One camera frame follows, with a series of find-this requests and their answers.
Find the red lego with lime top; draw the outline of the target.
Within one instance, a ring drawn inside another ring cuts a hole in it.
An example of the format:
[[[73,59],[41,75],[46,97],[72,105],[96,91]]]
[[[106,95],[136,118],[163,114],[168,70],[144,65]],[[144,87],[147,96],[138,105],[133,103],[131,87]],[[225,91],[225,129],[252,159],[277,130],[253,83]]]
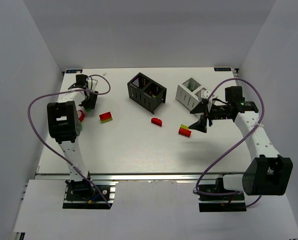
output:
[[[186,125],[181,124],[178,130],[178,134],[184,137],[189,138],[191,136],[192,131]]]

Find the red rounded lego brick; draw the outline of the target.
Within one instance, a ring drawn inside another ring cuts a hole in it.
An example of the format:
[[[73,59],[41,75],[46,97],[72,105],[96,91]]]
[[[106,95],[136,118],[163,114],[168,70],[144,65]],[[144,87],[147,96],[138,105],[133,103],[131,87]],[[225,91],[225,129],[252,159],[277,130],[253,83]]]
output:
[[[159,118],[156,118],[156,117],[153,117],[153,118],[151,119],[151,123],[153,123],[153,124],[155,124],[155,125],[157,125],[157,126],[159,126],[159,127],[161,127],[162,124],[163,124],[162,120],[159,119]]]

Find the green lime small lego stack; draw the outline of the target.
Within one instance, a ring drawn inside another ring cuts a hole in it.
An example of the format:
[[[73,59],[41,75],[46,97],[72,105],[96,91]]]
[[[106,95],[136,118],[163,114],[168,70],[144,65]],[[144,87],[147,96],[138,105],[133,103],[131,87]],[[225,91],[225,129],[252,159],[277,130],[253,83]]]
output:
[[[82,128],[83,128],[83,127],[82,127],[82,123],[79,122],[79,130],[82,131]]]

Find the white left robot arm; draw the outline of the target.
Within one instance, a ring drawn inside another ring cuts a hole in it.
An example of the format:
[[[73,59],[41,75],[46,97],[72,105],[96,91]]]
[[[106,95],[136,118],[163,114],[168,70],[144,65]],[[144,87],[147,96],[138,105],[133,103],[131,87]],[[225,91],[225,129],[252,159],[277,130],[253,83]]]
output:
[[[86,111],[93,110],[97,101],[97,83],[85,74],[75,76],[75,83],[69,87],[69,92],[59,98],[57,102],[47,104],[47,120],[49,135],[59,144],[64,157],[70,161],[68,169],[70,182],[79,183],[88,177],[80,151],[77,137],[82,130],[80,118]]]

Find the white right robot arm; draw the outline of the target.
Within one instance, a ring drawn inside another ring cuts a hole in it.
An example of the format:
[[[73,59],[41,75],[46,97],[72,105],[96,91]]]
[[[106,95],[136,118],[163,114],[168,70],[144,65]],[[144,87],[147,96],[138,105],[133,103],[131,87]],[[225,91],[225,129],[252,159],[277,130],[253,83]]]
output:
[[[253,101],[246,101],[240,86],[225,88],[225,100],[215,105],[217,98],[203,90],[200,102],[191,114],[200,119],[189,129],[206,133],[215,120],[232,120],[240,130],[251,158],[243,174],[224,174],[214,186],[199,185],[196,191],[205,196],[229,196],[245,193],[248,196],[282,196],[292,173],[293,163],[275,149],[260,120],[263,118]]]

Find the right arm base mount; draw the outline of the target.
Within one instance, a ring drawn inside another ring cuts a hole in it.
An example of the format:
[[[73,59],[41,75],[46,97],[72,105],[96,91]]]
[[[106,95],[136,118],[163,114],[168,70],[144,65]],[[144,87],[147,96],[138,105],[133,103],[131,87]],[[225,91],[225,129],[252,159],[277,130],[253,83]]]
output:
[[[226,194],[230,190],[224,188],[223,179],[217,177],[213,183],[207,184],[202,181],[198,185],[201,192],[209,194]],[[198,196],[198,206],[200,213],[228,213],[228,212],[246,212],[245,197],[241,194],[235,195],[205,195],[198,193],[193,189],[193,193]]]

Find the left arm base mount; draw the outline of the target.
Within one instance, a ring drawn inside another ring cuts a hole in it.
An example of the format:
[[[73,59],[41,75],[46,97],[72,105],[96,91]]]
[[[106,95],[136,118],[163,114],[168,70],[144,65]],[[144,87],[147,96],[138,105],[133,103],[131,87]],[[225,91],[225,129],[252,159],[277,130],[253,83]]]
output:
[[[115,199],[116,183],[110,181],[96,181],[99,191],[104,196],[106,201],[102,198],[99,191],[94,187],[91,192],[85,195],[80,195],[74,192],[70,182],[65,181],[66,188],[63,197],[62,208],[71,210],[110,210]]]

